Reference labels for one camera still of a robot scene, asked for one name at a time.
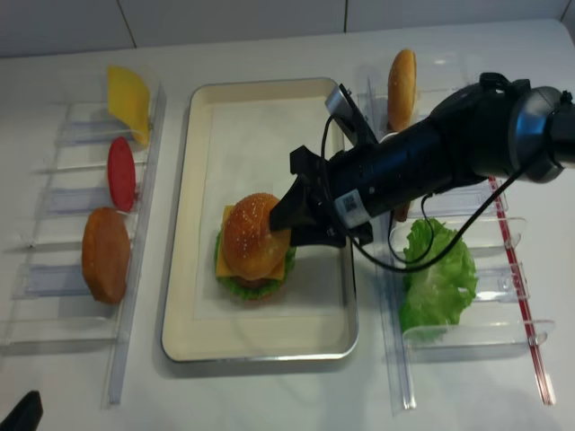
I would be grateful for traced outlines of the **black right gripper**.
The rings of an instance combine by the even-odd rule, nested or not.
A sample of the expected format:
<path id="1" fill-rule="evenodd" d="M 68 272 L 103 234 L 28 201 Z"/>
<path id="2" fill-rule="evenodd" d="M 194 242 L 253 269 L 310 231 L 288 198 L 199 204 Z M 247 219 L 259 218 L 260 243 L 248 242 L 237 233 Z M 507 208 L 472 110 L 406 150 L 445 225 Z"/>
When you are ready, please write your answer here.
<path id="1" fill-rule="evenodd" d="M 373 241 L 371 215 L 357 189 L 327 197 L 322 177 L 324 159 L 301 146 L 290 154 L 296 180 L 270 210 L 273 232 L 291 229 L 290 245 L 343 248 L 349 237 L 360 245 Z"/>

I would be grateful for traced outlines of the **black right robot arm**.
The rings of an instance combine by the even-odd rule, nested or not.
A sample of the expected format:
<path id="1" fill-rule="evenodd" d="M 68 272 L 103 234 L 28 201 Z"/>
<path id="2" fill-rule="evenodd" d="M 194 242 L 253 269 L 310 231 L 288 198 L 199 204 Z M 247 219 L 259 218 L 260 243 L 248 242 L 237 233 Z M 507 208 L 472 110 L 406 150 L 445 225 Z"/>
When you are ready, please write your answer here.
<path id="1" fill-rule="evenodd" d="M 270 212 L 294 246 L 372 241 L 371 221 L 428 194 L 490 177 L 546 183 L 574 164 L 574 100 L 549 86 L 484 73 L 425 119 L 378 141 L 344 86 L 326 100 L 352 143 L 330 159 L 299 147 L 296 179 Z"/>

